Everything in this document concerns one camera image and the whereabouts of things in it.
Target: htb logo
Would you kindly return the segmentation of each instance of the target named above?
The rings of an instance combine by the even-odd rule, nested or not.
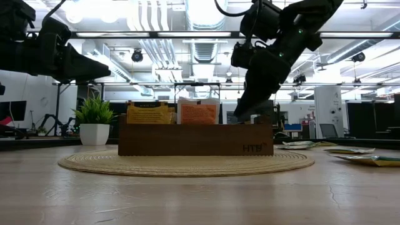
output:
[[[243,152],[245,153],[259,153],[262,150],[262,144],[243,144]]]

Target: desk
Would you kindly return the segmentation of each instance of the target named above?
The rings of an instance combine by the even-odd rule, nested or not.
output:
[[[316,160],[310,167],[239,177],[113,176],[56,164],[110,148],[0,152],[2,224],[398,224],[399,168],[360,166],[322,149],[295,151]]]

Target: woven placemat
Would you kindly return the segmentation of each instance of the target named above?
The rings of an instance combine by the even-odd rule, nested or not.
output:
[[[209,177],[274,173],[303,168],[314,160],[274,150],[273,156],[118,156],[118,150],[80,152],[58,164],[78,171],[128,176]]]

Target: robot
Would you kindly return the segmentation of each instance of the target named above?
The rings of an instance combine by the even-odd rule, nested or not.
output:
[[[317,32],[343,0],[303,0],[282,10],[272,1],[252,0],[249,10],[237,14],[223,11],[217,0],[214,2],[225,16],[244,16],[240,32],[246,41],[235,44],[231,58],[232,66],[247,69],[245,90],[234,112],[240,118],[249,116],[252,109],[279,90],[306,48],[315,51],[323,43]],[[253,35],[264,42],[275,41],[271,45],[256,41],[253,46]]]
[[[111,74],[108,66],[80,55],[71,44],[68,27],[50,16],[61,7],[62,0],[45,16],[39,34],[34,28],[35,10],[23,0],[0,1],[0,69],[51,76],[62,84],[77,83]],[[0,84],[0,94],[5,87]]]

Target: wooden crate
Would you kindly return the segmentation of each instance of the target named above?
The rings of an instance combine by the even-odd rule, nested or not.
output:
[[[120,156],[270,156],[273,131],[264,124],[127,124],[119,118]]]

